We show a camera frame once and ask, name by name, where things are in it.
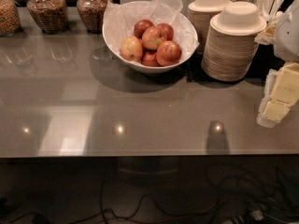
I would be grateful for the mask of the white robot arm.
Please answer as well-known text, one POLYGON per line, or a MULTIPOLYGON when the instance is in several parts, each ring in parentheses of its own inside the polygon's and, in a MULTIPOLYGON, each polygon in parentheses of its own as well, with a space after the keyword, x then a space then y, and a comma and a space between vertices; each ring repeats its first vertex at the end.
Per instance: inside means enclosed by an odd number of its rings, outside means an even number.
POLYGON ((274 32, 274 54, 285 63, 266 77, 257 123, 273 128, 299 101, 299 0, 279 17, 274 32))

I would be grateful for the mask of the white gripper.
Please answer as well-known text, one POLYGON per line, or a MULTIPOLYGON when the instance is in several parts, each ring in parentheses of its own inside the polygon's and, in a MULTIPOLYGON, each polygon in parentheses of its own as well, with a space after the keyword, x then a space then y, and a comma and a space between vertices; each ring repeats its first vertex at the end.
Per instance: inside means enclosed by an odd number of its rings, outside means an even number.
POLYGON ((270 69, 264 84, 257 123, 265 128, 274 128, 298 101, 299 63, 285 63, 278 71, 270 69))

